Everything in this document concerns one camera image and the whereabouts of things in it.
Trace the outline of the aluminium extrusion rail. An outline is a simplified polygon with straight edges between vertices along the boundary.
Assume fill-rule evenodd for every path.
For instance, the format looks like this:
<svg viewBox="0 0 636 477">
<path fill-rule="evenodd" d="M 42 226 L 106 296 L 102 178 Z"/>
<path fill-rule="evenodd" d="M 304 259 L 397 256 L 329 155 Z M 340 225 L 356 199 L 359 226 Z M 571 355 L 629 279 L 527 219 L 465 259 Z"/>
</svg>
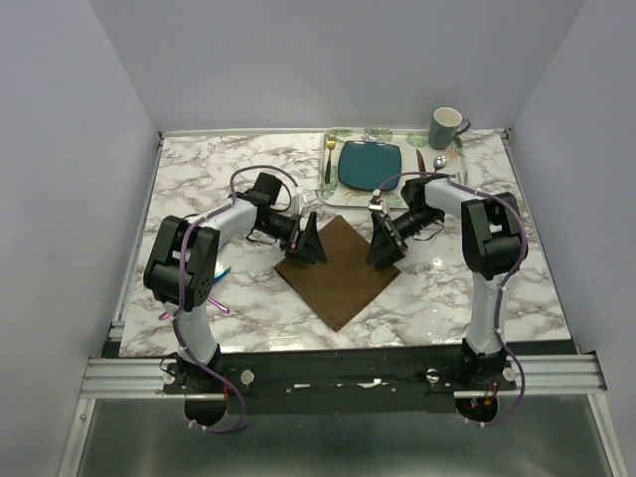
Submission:
<svg viewBox="0 0 636 477">
<path fill-rule="evenodd" d="M 526 396 L 599 395 L 607 391 L 600 364 L 593 355 L 521 356 L 514 365 L 525 374 Z M 224 393 L 168 391 L 156 359 L 91 359 L 85 367 L 79 396 L 85 399 L 209 399 Z"/>
</svg>

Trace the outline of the grey-green ceramic mug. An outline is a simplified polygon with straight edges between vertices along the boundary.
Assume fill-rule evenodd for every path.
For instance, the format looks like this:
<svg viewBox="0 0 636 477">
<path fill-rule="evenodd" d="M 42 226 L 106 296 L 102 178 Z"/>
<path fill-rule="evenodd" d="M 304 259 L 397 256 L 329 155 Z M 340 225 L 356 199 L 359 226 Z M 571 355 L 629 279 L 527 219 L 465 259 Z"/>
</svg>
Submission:
<svg viewBox="0 0 636 477">
<path fill-rule="evenodd" d="M 428 145 L 444 150 L 471 127 L 471 121 L 452 107 L 439 107 L 432 115 L 428 129 Z"/>
</svg>

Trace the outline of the white leaf-pattern tray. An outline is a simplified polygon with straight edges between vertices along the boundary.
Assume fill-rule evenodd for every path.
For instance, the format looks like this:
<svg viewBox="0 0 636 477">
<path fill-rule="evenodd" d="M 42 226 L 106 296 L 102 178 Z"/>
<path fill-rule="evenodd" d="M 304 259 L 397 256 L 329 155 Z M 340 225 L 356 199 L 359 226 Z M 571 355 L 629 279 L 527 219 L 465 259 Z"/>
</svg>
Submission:
<svg viewBox="0 0 636 477">
<path fill-rule="evenodd" d="M 325 166 L 327 162 L 326 140 L 329 133 L 334 133 L 336 146 L 332 153 L 331 182 L 324 181 Z M 414 172 L 418 170 L 416 160 L 416 150 L 419 149 L 423 155 L 428 172 L 433 172 L 433 159 L 436 156 L 444 155 L 447 158 L 447 165 L 441 171 L 445 174 L 456 176 L 460 183 L 468 179 L 467 166 L 464 154 L 465 142 L 462 138 L 456 138 L 445 150 L 437 151 L 428 145 L 428 132 L 426 130 L 407 130 L 391 128 L 331 128 L 323 134 L 319 198 L 327 205 L 340 208 L 365 208 L 371 199 L 372 192 L 365 192 L 350 189 L 341 184 L 338 180 L 338 160 L 346 141 L 379 142 L 397 146 L 401 153 L 401 172 Z M 397 186 L 391 191 L 384 191 L 383 196 L 392 209 L 405 209 L 406 204 L 400 195 L 400 188 L 406 182 L 406 177 L 398 179 Z"/>
</svg>

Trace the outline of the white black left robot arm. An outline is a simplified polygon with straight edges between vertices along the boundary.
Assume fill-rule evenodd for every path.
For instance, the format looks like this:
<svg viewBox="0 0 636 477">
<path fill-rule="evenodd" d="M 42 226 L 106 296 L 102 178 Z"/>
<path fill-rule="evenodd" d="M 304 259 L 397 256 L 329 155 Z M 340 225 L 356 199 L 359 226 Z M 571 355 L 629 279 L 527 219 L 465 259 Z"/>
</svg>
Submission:
<svg viewBox="0 0 636 477">
<path fill-rule="evenodd" d="M 274 208 L 284 183 L 267 173 L 266 166 L 245 192 L 230 178 L 230 195 L 216 209 L 192 217 L 166 217 L 160 224 L 144 274 L 143 284 L 164 307 L 161 315 L 173 323 L 178 355 L 190 362 L 186 380 L 200 393 L 212 391 L 221 377 L 212 362 L 219 352 L 213 336 L 207 303 L 217 280 L 217 258 L 230 240 L 259 231 L 278 242 L 288 258 L 311 264 L 325 263 L 317 215 L 302 218 L 299 192 L 290 195 L 288 214 Z"/>
</svg>

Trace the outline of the brown wooden knife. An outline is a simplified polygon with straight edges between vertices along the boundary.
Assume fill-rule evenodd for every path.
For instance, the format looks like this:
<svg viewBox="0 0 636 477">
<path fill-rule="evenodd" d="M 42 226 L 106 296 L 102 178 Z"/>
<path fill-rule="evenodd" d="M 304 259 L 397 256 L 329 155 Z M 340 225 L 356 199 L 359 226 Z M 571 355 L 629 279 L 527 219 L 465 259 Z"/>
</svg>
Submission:
<svg viewBox="0 0 636 477">
<path fill-rule="evenodd" d="M 416 150 L 416 160 L 417 160 L 418 171 L 423 174 L 428 173 L 423 155 L 419 149 Z"/>
</svg>

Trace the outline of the teal square plate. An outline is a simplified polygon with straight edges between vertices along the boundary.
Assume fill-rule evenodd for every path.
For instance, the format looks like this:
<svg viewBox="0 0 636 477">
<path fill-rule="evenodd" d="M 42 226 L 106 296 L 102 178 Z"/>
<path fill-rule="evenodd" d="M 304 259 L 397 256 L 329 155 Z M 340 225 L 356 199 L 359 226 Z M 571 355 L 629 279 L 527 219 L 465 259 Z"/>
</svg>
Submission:
<svg viewBox="0 0 636 477">
<path fill-rule="evenodd" d="M 338 160 L 338 180 L 350 189 L 391 191 L 401 173 L 400 149 L 379 142 L 346 141 Z"/>
</svg>

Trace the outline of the iridescent rainbow spoon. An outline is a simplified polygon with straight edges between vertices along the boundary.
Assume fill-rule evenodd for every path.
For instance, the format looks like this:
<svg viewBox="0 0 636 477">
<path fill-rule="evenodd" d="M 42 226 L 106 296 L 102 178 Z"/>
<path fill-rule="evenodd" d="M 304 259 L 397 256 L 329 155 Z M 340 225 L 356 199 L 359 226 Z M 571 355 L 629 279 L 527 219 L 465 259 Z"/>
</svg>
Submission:
<svg viewBox="0 0 636 477">
<path fill-rule="evenodd" d="M 214 306 L 216 306 L 219 310 L 221 310 L 224 313 L 230 313 L 231 312 L 231 309 L 228 306 L 224 305 L 223 303 L 219 302 L 218 300 L 216 300 L 215 298 L 213 298 L 211 296 L 209 296 L 207 298 L 207 301 L 209 303 L 213 304 Z M 164 321 L 164 320 L 169 319 L 170 317 L 171 317 L 171 313 L 168 312 L 168 311 L 164 311 L 164 312 L 162 312 L 159 315 L 158 319 L 160 321 Z"/>
</svg>

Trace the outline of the brown cloth napkin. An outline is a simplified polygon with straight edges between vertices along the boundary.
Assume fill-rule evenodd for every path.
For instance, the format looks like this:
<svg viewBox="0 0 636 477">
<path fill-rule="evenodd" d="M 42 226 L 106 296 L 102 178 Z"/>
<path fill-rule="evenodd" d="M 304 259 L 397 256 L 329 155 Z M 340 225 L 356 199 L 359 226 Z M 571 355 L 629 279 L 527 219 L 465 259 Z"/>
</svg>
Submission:
<svg viewBox="0 0 636 477">
<path fill-rule="evenodd" d="M 286 258 L 278 275 L 332 330 L 338 331 L 377 298 L 399 275 L 392 265 L 376 270 L 366 264 L 369 243 L 341 216 L 319 232 L 325 263 Z"/>
</svg>

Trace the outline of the silver spoon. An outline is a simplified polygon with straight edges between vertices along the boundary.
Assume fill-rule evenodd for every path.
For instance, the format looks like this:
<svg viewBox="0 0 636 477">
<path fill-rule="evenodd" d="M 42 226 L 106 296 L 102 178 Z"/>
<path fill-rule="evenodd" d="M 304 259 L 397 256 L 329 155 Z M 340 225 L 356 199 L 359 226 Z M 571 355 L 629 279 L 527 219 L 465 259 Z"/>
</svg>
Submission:
<svg viewBox="0 0 636 477">
<path fill-rule="evenodd" d="M 447 165 L 447 158 L 444 155 L 436 156 L 432 162 L 433 171 L 439 173 Z"/>
</svg>

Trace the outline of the black metal base frame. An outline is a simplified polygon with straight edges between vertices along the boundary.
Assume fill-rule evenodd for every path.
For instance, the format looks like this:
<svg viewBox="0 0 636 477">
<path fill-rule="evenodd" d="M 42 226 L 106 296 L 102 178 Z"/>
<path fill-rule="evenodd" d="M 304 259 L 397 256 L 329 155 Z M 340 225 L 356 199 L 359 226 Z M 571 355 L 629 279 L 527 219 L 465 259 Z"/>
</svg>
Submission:
<svg viewBox="0 0 636 477">
<path fill-rule="evenodd" d="M 515 358 L 475 367 L 461 346 L 224 353 L 206 372 L 180 358 L 156 359 L 168 391 L 217 393 L 220 400 L 176 399 L 197 421 L 224 413 L 468 411 L 477 418 L 495 398 L 525 395 L 521 356 L 579 355 L 569 341 L 515 343 Z"/>
</svg>

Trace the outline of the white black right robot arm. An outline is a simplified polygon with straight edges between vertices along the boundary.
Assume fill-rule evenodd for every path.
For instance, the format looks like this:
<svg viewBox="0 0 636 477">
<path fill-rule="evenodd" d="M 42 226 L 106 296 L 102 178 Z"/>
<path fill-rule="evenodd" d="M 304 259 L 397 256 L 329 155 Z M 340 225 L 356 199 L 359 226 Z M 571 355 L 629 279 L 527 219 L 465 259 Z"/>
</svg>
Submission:
<svg viewBox="0 0 636 477">
<path fill-rule="evenodd" d="M 456 369 L 464 387 L 480 389 L 493 378 L 487 359 L 504 349 L 507 282 L 528 253 L 516 198 L 510 193 L 480 192 L 438 173 L 420 173 L 407 180 L 401 196 L 407 212 L 393 219 L 383 192 L 373 191 L 368 204 L 373 236 L 366 263 L 376 270 L 388 268 L 405 257 L 406 240 L 427 226 L 441 223 L 447 216 L 460 222 L 461 249 L 473 274 L 473 295 L 471 321 L 462 344 L 469 358 L 461 360 Z"/>
</svg>

